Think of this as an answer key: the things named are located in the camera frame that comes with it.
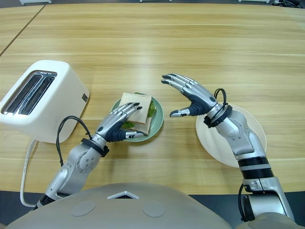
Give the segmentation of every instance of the white toaster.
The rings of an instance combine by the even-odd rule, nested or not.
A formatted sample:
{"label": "white toaster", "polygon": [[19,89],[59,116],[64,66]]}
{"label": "white toaster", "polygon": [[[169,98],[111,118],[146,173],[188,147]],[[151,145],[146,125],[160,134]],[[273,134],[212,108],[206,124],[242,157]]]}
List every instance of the white toaster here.
{"label": "white toaster", "polygon": [[[42,60],[29,67],[0,102],[0,121],[38,141],[55,143],[60,122],[80,117],[89,91],[66,62]],[[66,121],[65,141],[76,125]]]}

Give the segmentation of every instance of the wooden table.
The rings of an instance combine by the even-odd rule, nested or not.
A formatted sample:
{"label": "wooden table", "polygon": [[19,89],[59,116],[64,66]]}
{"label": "wooden table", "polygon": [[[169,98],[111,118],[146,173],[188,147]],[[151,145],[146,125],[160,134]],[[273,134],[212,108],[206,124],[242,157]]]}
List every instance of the wooden table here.
{"label": "wooden table", "polygon": [[0,53],[41,8],[42,6],[0,8]]}
{"label": "wooden table", "polygon": [[[109,144],[86,188],[151,182],[187,194],[234,194],[237,168],[201,146],[195,117],[169,118],[189,102],[160,83],[164,73],[190,76],[251,112],[267,137],[267,155],[284,191],[305,190],[305,11],[225,4],[47,5],[0,57],[3,97],[41,59],[72,65],[90,90],[82,119],[91,131],[123,92],[152,94],[164,126],[151,140]],[[63,157],[84,136],[77,126]],[[30,138],[1,126],[0,189],[18,191]],[[44,192],[59,168],[55,145],[39,143],[25,190]]]}

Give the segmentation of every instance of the white plate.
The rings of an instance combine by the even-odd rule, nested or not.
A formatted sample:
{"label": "white plate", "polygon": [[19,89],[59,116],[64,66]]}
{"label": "white plate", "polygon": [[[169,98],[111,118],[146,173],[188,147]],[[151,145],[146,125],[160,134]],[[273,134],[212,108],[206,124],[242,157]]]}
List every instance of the white plate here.
{"label": "white plate", "polygon": [[[266,151],[266,135],[256,118],[254,118],[253,115],[241,107],[233,104],[230,105],[233,110],[244,114],[247,119],[248,126],[257,134]],[[197,117],[196,121],[196,132],[200,143],[205,148],[205,150],[217,161],[220,161],[225,165],[238,168],[239,166],[237,160],[234,157],[229,143],[217,132],[216,128],[208,128],[207,125],[203,123],[204,117],[205,115],[200,115]]]}

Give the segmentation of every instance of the bread slice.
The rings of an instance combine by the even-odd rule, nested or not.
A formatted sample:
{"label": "bread slice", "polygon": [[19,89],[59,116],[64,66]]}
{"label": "bread slice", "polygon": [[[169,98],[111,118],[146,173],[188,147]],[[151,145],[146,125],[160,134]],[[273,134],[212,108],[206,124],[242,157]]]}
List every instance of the bread slice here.
{"label": "bread slice", "polygon": [[128,121],[145,125],[151,100],[151,95],[123,93],[119,106],[124,105],[126,103],[140,103],[142,109],[133,113],[128,118]]}
{"label": "bread slice", "polygon": [[133,127],[128,129],[133,131],[142,131],[145,135],[149,135],[151,130],[152,117],[148,117],[146,119],[146,124],[135,123]]}

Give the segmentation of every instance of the green plate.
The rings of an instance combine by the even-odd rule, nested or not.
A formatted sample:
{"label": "green plate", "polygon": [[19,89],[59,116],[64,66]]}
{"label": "green plate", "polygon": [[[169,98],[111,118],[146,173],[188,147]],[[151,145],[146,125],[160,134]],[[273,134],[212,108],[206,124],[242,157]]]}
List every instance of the green plate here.
{"label": "green plate", "polygon": [[[119,106],[120,101],[121,101],[121,99],[116,101],[116,103],[111,108],[112,111]],[[161,104],[158,102],[158,100],[156,100],[155,98],[152,97],[152,101],[153,101],[154,106],[157,108],[157,110],[154,113],[154,115],[152,116],[151,131],[150,131],[149,135],[144,136],[144,137],[139,137],[139,138],[129,138],[129,139],[126,139],[126,141],[128,141],[128,142],[145,141],[145,140],[151,138],[152,136],[154,136],[161,129],[163,121],[164,121],[163,109],[162,109]]]}

